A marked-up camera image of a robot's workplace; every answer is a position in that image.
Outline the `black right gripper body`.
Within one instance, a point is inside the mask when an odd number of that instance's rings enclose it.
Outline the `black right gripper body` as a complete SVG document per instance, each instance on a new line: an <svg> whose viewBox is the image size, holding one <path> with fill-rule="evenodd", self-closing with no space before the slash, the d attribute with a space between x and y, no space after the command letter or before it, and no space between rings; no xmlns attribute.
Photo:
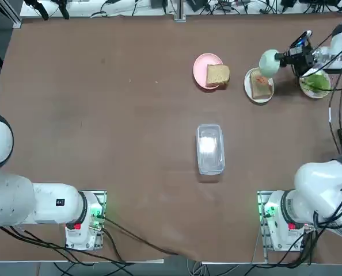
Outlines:
<svg viewBox="0 0 342 276"><path fill-rule="evenodd" d="M314 66L314 55L311 46L300 45L290 48L284 55L285 63L292 66L296 77L304 75Z"/></svg>

